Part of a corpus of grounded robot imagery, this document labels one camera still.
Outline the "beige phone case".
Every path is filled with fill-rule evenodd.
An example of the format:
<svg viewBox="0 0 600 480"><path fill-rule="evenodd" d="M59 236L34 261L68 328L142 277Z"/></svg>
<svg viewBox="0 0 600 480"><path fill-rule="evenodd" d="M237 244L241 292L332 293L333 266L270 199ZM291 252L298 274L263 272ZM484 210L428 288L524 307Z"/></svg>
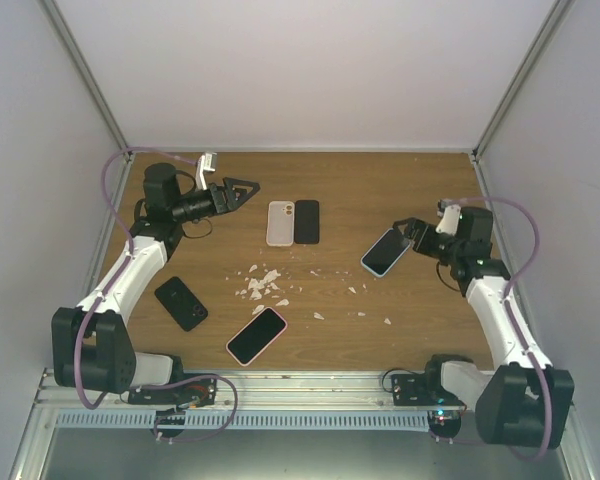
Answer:
<svg viewBox="0 0 600 480"><path fill-rule="evenodd" d="M271 201L268 205L266 243L289 247L294 243L295 205L291 201Z"/></svg>

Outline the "aluminium corner post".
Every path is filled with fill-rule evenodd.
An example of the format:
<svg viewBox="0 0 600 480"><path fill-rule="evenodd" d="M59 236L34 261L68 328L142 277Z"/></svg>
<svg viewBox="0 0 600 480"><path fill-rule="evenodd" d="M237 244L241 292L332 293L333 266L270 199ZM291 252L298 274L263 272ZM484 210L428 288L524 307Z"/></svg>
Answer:
<svg viewBox="0 0 600 480"><path fill-rule="evenodd" d="M529 48L509 82L493 115L487 123L476 146L470 153L470 158L473 163L478 162L486 152L500 125L511 110L514 101L520 94L527 79L538 64L541 56L547 49L550 41L573 4L574 2L572 0L556 0L552 2L546 17L531 41Z"/></svg>
<svg viewBox="0 0 600 480"><path fill-rule="evenodd" d="M78 77L103 120L109 135L119 149L127 148L128 142L126 141L64 14L61 12L58 2L54 0L39 0L38 4L42 8L43 13L76 69Z"/></svg>

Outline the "white debris pile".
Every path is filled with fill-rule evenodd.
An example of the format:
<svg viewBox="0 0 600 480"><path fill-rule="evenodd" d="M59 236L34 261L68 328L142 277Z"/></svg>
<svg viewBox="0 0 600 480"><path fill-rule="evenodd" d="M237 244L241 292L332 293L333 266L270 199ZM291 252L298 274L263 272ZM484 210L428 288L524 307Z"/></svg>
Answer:
<svg viewBox="0 0 600 480"><path fill-rule="evenodd" d="M245 271L237 271L240 285L233 296L253 302L255 305L288 306L288 294L293 290L292 276L284 268L274 268L267 263L250 265Z"/></svg>

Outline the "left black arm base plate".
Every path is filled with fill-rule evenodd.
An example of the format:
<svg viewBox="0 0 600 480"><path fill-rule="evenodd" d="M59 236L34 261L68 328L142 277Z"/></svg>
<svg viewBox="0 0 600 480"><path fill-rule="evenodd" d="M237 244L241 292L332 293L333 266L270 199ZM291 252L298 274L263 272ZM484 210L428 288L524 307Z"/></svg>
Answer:
<svg viewBox="0 0 600 480"><path fill-rule="evenodd" d="M206 373L184 373L177 381L187 383L164 389L136 388L122 393L119 399L136 406L196 408L215 403L217 379Z"/></svg>

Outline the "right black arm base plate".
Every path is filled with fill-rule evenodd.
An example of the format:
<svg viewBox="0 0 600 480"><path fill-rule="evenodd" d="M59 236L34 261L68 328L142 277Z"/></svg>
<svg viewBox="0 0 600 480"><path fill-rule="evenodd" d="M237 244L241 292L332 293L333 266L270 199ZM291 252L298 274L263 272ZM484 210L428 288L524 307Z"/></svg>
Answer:
<svg viewBox="0 0 600 480"><path fill-rule="evenodd" d="M399 368L384 372L380 386L392 397L393 405L400 407L460 408L465 404L455 395L442 390L431 390L425 374Z"/></svg>

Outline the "left aluminium corner post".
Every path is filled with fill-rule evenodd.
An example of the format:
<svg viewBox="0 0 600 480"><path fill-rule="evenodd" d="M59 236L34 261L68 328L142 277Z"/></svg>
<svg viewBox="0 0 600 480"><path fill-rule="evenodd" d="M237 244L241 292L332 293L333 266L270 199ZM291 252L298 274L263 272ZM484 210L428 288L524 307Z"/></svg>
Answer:
<svg viewBox="0 0 600 480"><path fill-rule="evenodd" d="M43 13L76 69L78 77L103 120L109 135L119 149L127 148L128 142L126 141L64 14L61 12L58 2L54 0L39 0L38 4L42 8Z"/></svg>

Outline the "black smartphone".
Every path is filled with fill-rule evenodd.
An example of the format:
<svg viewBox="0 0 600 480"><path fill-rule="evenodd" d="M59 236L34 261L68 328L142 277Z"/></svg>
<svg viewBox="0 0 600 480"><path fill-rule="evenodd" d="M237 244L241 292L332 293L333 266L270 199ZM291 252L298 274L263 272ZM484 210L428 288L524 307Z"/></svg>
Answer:
<svg viewBox="0 0 600 480"><path fill-rule="evenodd" d="M294 242L315 245L320 241L320 204L317 200L295 202Z"/></svg>

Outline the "phone in blue case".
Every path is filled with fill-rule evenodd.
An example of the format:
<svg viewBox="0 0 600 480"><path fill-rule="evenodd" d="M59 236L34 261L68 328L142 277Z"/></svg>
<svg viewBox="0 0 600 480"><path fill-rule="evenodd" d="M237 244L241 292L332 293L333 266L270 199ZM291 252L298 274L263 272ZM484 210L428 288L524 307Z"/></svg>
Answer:
<svg viewBox="0 0 600 480"><path fill-rule="evenodd" d="M403 238L393 228L386 230L362 256L362 267L377 278L384 277L408 251L402 245Z"/></svg>

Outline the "aluminium front rail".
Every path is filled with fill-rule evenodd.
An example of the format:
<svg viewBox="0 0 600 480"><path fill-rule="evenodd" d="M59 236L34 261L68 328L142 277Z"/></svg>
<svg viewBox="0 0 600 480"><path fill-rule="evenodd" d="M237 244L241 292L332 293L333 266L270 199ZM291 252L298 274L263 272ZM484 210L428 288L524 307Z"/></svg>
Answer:
<svg viewBox="0 0 600 480"><path fill-rule="evenodd" d="M394 410L381 371L219 370L236 387L217 384L213 410Z"/></svg>

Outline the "phone in pink case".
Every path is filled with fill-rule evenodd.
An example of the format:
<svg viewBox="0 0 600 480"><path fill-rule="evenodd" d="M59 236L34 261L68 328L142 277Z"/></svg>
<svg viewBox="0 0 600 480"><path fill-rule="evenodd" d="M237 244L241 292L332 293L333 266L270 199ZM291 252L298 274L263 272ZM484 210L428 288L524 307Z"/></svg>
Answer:
<svg viewBox="0 0 600 480"><path fill-rule="evenodd" d="M240 366L249 366L287 327L288 322L267 307L227 342L226 350Z"/></svg>

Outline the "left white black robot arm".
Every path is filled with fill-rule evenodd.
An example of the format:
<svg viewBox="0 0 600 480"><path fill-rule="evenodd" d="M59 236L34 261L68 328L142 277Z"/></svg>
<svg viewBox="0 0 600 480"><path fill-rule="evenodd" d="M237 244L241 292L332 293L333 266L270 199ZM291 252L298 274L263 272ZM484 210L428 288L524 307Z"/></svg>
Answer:
<svg viewBox="0 0 600 480"><path fill-rule="evenodd" d="M54 378L62 387L124 393L151 387L165 404L183 398L185 378L176 373L176 359L166 354L139 353L129 338L129 317L153 277L168 263L184 236L187 222L238 210L260 189L257 182L223 178L209 183L215 158L203 155L196 165L194 186L182 192L181 170L156 163L144 172L145 215L135 219L125 246L94 290L73 308L59 308L52 317Z"/></svg>

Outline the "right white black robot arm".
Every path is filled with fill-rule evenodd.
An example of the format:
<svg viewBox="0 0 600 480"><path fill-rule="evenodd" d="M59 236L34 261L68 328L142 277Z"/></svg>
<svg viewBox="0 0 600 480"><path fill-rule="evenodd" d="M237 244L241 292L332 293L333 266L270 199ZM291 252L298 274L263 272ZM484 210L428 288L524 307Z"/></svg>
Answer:
<svg viewBox="0 0 600 480"><path fill-rule="evenodd" d="M411 217L392 226L402 244L449 267L495 367L486 375L467 357L436 354L425 366L423 393L433 404L455 398L473 411L487 444L552 450L563 437L574 380L534 340L512 293L514 278L492 256L492 230L490 210L458 203L446 206L438 224Z"/></svg>

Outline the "right aluminium corner post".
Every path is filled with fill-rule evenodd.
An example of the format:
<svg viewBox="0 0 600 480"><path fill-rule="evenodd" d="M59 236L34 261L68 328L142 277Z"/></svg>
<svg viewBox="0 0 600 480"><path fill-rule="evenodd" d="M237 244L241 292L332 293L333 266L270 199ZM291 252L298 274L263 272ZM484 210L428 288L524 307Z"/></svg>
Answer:
<svg viewBox="0 0 600 480"><path fill-rule="evenodd" d="M527 79L538 64L541 56L547 49L550 41L573 4L574 2L572 0L556 0L552 2L546 17L531 41L529 48L509 82L493 115L487 123L476 146L470 153L470 158L473 163L478 162L486 152L500 125L511 110L514 101L520 94Z"/></svg>

